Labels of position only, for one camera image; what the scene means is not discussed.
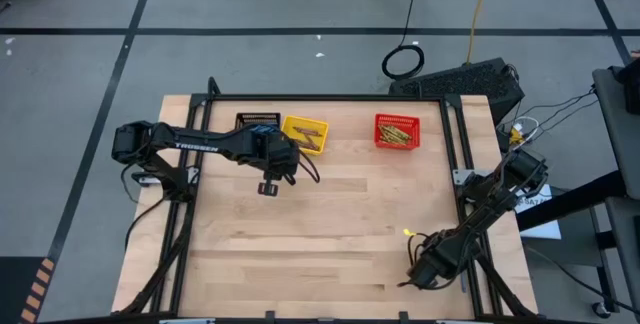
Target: orange object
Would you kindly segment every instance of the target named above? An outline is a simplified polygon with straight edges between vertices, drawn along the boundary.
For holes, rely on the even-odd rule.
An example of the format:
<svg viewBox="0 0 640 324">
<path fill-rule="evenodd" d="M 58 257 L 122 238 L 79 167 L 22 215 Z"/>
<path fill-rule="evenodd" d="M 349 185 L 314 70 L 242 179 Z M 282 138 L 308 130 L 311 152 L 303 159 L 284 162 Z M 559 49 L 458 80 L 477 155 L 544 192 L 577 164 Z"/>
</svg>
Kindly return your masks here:
<svg viewBox="0 0 640 324">
<path fill-rule="evenodd" d="M 411 135 L 411 139 L 407 144 L 393 144 L 380 140 L 379 125 L 392 125 L 399 130 Z M 376 114 L 375 133 L 373 137 L 374 143 L 378 148 L 405 149 L 411 150 L 420 146 L 420 119 L 414 117 L 405 117 L 400 115 Z"/>
</svg>

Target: wooden table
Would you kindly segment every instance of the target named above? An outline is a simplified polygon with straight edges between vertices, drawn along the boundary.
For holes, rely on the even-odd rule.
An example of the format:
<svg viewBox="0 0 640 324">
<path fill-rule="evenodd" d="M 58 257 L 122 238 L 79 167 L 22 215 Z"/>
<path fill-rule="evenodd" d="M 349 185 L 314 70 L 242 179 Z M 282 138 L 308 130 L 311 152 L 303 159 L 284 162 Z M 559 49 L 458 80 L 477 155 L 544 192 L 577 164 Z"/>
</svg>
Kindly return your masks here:
<svg viewBox="0 0 640 324">
<path fill-rule="evenodd" d="M 159 120 L 184 126 L 188 103 L 189 96 L 166 96 Z M 487 100 L 463 97 L 463 104 L 476 168 L 493 169 L 500 153 Z M 274 310 L 279 318 L 394 319 L 408 311 L 412 319 L 473 318 L 459 278 L 436 292 L 396 287 L 409 267 L 403 229 L 431 233 L 458 224 L 437 103 L 220 101 L 213 103 L 209 130 L 232 130 L 238 112 L 328 122 L 325 151 L 312 157 L 322 181 L 299 170 L 295 186 L 279 183 L 277 198 L 259 196 L 261 172 L 205 155 L 180 315 L 264 317 Z M 419 117 L 420 148 L 376 148 L 373 121 L 380 112 Z M 457 142 L 453 111 L 450 117 Z M 456 151 L 464 167 L 459 146 Z M 161 153 L 177 165 L 178 151 Z M 161 194 L 159 186 L 143 189 L 137 214 Z M 168 205 L 159 207 L 133 231 L 114 310 L 126 306 L 156 268 L 167 212 Z M 489 240 L 496 269 L 537 311 L 512 213 L 489 230 Z M 172 282 L 169 275 L 165 293 Z"/>
</svg>

